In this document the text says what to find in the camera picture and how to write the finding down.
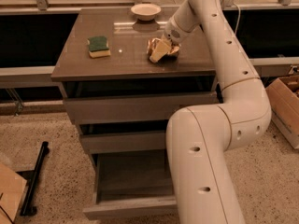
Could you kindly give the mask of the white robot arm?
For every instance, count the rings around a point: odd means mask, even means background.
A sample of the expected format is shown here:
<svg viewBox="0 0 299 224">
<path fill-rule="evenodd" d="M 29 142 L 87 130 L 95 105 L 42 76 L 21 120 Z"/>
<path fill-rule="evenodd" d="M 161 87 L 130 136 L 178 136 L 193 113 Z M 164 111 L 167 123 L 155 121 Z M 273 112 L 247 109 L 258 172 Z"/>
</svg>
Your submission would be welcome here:
<svg viewBox="0 0 299 224">
<path fill-rule="evenodd" d="M 167 124 L 166 149 L 180 224 L 245 224 L 224 153 L 261 137 L 271 105 L 260 77 L 222 13 L 225 0 L 186 0 L 149 56 L 154 63 L 202 26 L 222 103 L 193 105 Z"/>
</svg>

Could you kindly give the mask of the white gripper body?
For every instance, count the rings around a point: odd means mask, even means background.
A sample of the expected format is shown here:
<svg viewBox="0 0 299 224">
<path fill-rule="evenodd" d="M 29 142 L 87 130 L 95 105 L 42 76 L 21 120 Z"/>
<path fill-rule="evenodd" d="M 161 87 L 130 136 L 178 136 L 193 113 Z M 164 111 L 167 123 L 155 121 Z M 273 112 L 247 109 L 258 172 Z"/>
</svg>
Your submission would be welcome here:
<svg viewBox="0 0 299 224">
<path fill-rule="evenodd" d="M 164 27 L 164 36 L 173 44 L 180 44 L 194 29 L 193 24 L 172 16 Z"/>
</svg>

